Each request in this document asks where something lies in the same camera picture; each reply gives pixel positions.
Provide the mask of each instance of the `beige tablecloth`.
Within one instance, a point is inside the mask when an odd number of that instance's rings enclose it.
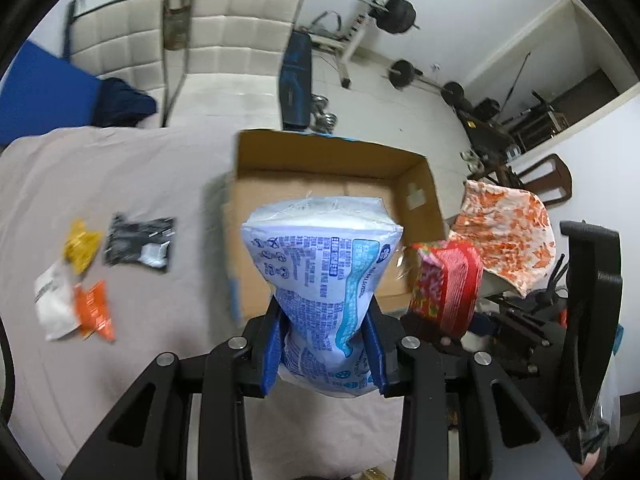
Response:
[[[0,316],[17,376],[10,427],[47,479],[157,354],[203,354],[240,332],[220,217],[237,127],[210,118],[189,130],[55,130],[19,139],[0,156]],[[46,342],[34,280],[60,257],[72,219],[104,231],[115,212],[176,217],[169,273],[98,258],[83,283],[106,280],[117,341]],[[267,399],[246,403],[254,478],[341,478],[394,458],[401,407],[402,399],[377,392],[332,399],[278,381]]]

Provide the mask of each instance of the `yellow packet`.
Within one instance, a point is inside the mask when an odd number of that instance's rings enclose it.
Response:
[[[76,219],[65,242],[64,257],[71,263],[76,274],[85,272],[100,248],[102,233],[87,231],[86,224]]]

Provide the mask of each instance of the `brown chair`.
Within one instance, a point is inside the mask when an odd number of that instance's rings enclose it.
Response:
[[[546,175],[543,175],[534,180],[524,182],[523,176],[533,172],[536,168],[539,168],[546,162],[551,162],[554,165],[553,170]],[[557,205],[566,202],[572,195],[572,180],[571,172],[562,159],[555,153],[547,155],[545,158],[541,158],[532,166],[529,166],[526,170],[518,174],[518,179],[522,182],[522,189],[532,192],[535,195],[541,195],[547,191],[559,189],[562,192],[560,198],[554,198],[543,202],[545,207],[550,205]]]

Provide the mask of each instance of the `tiled floor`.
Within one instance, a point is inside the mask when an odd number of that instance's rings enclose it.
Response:
[[[313,92],[329,99],[338,116],[334,135],[378,142],[427,157],[444,218],[455,215],[468,174],[460,152],[469,149],[462,124],[436,92],[396,90],[386,68],[368,59],[350,64],[351,89],[340,86],[335,61],[314,51]]]

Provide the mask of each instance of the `orange packet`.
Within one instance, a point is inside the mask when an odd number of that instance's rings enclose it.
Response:
[[[76,295],[76,314],[80,320],[82,336],[87,338],[93,332],[97,332],[107,341],[115,341],[104,280],[100,280],[87,292],[82,290],[82,285],[76,285],[74,293]]]

